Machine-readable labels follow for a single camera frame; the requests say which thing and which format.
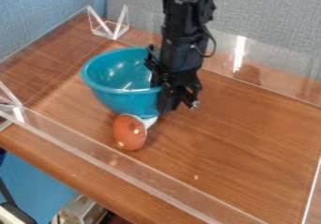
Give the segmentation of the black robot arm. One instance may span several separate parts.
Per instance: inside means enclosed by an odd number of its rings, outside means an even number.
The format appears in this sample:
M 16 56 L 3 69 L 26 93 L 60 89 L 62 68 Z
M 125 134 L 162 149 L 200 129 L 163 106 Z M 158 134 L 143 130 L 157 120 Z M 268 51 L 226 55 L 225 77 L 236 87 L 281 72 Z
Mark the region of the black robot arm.
M 206 54 L 209 40 L 216 42 L 206 26 L 214 11 L 213 0 L 163 0 L 162 45 L 147 46 L 146 58 L 150 86 L 161 87 L 157 103 L 161 114 L 174 111 L 181 103 L 190 109 L 198 106 L 202 83 L 197 71 L 216 52 Z

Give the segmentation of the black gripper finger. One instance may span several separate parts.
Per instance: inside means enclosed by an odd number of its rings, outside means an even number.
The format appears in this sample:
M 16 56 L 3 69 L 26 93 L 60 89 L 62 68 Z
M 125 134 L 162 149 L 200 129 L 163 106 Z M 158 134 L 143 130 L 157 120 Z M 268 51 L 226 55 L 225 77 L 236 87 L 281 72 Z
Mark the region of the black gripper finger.
M 162 84 L 162 90 L 158 99 L 157 109 L 161 114 L 171 112 L 177 109 L 181 103 L 177 88 L 167 82 Z
M 193 85 L 192 87 L 188 87 L 186 85 L 178 86 L 181 100 L 184 101 L 190 110 L 196 109 L 200 105 L 198 95 L 201 91 L 201 84 Z

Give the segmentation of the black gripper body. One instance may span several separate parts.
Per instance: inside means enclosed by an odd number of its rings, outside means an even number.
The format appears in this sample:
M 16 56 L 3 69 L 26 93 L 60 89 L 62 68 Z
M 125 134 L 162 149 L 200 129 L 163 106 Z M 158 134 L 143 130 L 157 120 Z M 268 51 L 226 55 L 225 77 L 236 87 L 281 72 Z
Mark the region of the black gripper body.
M 197 71 L 208 58 L 209 36 L 204 30 L 192 34 L 162 31 L 162 43 L 157 48 L 147 46 L 146 67 L 151 72 L 150 85 L 161 86 L 167 82 L 173 86 L 201 89 Z

